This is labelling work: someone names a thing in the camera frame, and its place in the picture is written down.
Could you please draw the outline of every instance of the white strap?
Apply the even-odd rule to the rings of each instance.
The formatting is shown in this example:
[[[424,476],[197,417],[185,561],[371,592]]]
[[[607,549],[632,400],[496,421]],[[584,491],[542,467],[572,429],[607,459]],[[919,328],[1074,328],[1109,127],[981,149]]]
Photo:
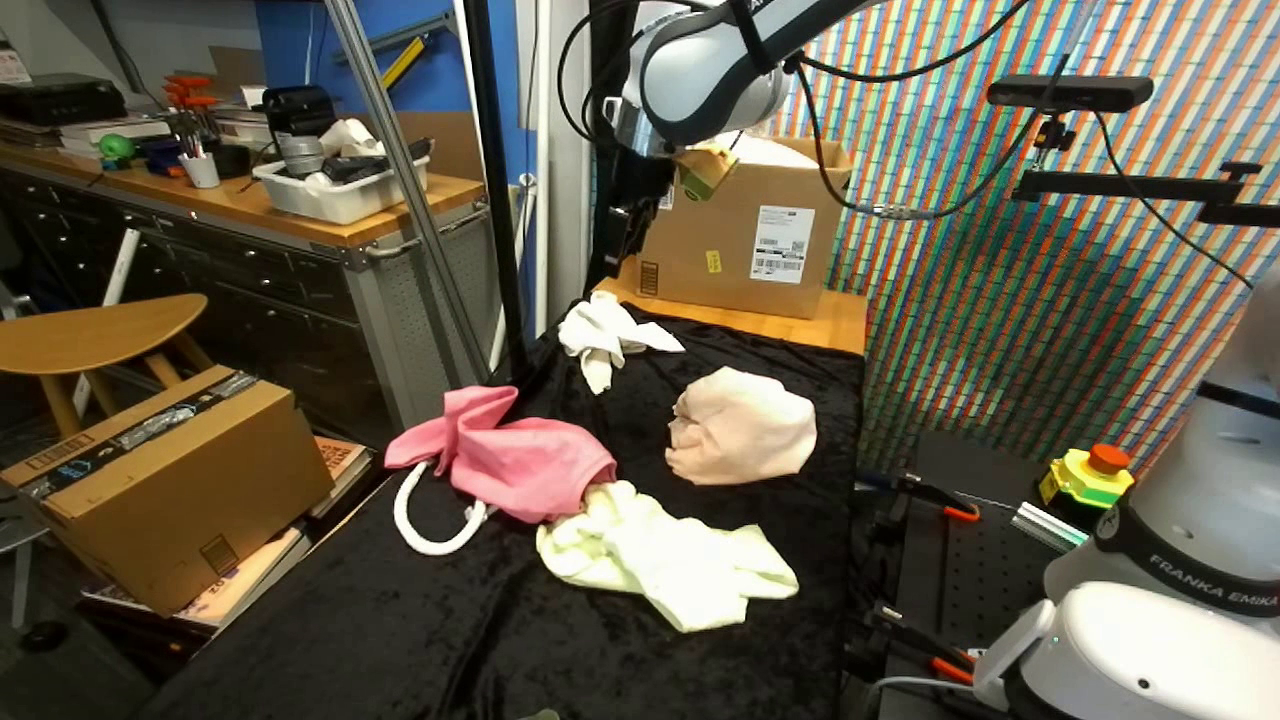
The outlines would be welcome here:
[[[408,495],[412,495],[412,488],[424,481],[424,471],[428,471],[428,465],[417,465],[417,467],[405,476],[405,485],[400,485],[400,491],[395,491],[395,503],[393,503],[393,518],[395,518],[395,526],[400,526],[400,534],[405,534],[405,544],[408,544],[412,551],[419,551],[419,555],[452,555],[452,551],[459,551],[459,549],[482,530],[482,524],[494,514],[494,506],[487,506],[485,500],[475,500],[475,503],[469,506],[469,524],[466,524],[452,539],[428,539],[428,534],[419,534],[419,530],[412,526],[412,518],[408,518]]]

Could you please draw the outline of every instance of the cardboard box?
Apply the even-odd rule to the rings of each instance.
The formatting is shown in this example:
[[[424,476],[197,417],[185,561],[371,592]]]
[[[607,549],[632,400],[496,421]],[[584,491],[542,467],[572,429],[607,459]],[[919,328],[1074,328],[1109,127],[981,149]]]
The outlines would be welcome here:
[[[814,138],[773,144],[785,152],[743,138],[741,165],[713,200],[673,193],[619,279],[669,299],[814,314],[842,206],[814,165]],[[854,155],[829,144],[823,165],[833,185],[844,186]]]
[[[289,388],[208,366],[14,467],[50,526],[108,582],[181,610],[329,495]]]

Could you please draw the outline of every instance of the white container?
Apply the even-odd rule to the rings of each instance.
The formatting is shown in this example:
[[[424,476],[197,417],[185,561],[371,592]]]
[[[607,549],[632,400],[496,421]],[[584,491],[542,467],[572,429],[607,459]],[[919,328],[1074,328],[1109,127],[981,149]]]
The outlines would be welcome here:
[[[358,225],[387,205],[400,205],[405,193],[395,171],[363,174],[358,185],[312,186],[307,180],[282,174],[284,160],[256,165],[254,174],[268,186],[277,210],[307,215],[323,225]],[[412,160],[417,180],[428,186],[428,155]]]

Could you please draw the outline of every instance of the workbench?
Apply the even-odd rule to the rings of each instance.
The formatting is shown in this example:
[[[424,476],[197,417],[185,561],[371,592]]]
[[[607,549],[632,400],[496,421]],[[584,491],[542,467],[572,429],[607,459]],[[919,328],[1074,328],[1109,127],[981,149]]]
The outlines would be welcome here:
[[[487,342],[501,286],[485,185],[431,171],[424,193]],[[345,435],[383,440],[474,380],[405,205],[335,229],[277,210],[254,174],[197,193],[144,168],[100,171],[62,149],[0,144],[0,206],[25,250],[15,282],[43,306],[100,305],[134,229],[124,299],[208,290],[197,323],[208,357],[298,388],[306,410]]]

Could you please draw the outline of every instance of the white robot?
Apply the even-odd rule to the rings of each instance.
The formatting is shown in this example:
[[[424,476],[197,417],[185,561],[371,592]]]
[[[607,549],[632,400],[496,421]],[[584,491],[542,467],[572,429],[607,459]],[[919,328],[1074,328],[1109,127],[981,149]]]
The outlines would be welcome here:
[[[636,155],[763,118],[782,62],[859,0],[639,2],[605,99]],[[975,663],[1013,714],[1280,714],[1280,273],[1196,395],[1165,467],[1060,555],[1050,600]]]

